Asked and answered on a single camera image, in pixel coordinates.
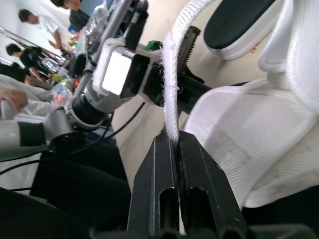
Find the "metal rod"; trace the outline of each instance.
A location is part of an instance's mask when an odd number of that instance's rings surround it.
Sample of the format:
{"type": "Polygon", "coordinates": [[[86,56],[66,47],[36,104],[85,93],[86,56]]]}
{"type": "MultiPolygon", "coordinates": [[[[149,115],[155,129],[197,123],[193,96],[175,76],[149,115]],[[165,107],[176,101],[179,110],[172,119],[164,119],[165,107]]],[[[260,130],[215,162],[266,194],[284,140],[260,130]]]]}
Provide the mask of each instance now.
{"type": "Polygon", "coordinates": [[[6,63],[9,63],[10,65],[12,64],[12,62],[5,60],[4,58],[0,57],[0,60],[5,61],[6,63]]]}

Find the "white mesh chair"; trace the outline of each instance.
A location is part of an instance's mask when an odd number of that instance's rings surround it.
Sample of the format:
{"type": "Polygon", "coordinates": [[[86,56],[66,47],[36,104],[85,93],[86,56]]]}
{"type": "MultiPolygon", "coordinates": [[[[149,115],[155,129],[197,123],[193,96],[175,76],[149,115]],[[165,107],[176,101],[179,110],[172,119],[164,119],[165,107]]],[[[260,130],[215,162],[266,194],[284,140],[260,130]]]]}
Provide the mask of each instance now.
{"type": "Polygon", "coordinates": [[[225,171],[240,207],[319,185],[318,9],[318,0],[286,0],[260,59],[267,78],[207,92],[185,126],[225,171]]]}

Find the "human hand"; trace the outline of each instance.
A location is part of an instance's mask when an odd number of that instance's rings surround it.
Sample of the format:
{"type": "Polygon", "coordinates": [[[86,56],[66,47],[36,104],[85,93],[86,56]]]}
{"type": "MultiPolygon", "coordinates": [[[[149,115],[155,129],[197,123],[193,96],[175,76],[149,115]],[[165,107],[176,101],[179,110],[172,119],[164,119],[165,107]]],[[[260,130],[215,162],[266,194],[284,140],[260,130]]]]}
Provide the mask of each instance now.
{"type": "Polygon", "coordinates": [[[0,87],[0,102],[3,100],[8,101],[18,113],[28,104],[28,98],[25,92],[0,87]]]}
{"type": "Polygon", "coordinates": [[[52,41],[49,41],[49,43],[54,49],[61,49],[62,48],[62,46],[57,45],[57,44],[53,43],[52,41]]]}

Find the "clear plastic container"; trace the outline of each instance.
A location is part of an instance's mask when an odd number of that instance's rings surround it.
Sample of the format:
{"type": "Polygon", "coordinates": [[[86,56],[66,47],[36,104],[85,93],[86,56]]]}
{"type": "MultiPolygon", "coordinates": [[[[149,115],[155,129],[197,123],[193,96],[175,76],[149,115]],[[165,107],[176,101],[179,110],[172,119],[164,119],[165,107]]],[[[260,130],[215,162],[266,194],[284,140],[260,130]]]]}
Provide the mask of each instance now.
{"type": "Polygon", "coordinates": [[[47,57],[43,58],[42,64],[52,73],[58,73],[60,70],[59,64],[50,58],[47,58],[47,57]]]}
{"type": "Polygon", "coordinates": [[[72,97],[73,79],[65,79],[52,88],[53,100],[62,105],[66,105],[72,97]]]}

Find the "white wall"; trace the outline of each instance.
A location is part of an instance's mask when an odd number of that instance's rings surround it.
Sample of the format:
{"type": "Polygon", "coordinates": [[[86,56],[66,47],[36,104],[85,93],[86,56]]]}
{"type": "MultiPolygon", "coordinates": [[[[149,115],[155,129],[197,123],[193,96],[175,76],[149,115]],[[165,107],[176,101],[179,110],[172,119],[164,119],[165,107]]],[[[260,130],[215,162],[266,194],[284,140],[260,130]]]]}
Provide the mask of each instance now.
{"type": "MultiPolygon", "coordinates": [[[[28,9],[34,14],[44,14],[52,17],[65,31],[70,24],[68,11],[57,8],[50,0],[0,0],[0,27],[59,54],[59,51],[52,48],[48,43],[48,40],[52,40],[51,36],[43,34],[37,26],[20,22],[17,14],[21,8],[28,9]]],[[[10,43],[13,43],[13,41],[0,35],[0,57],[11,62],[19,62],[17,58],[9,57],[5,51],[5,47],[10,43]]]]}

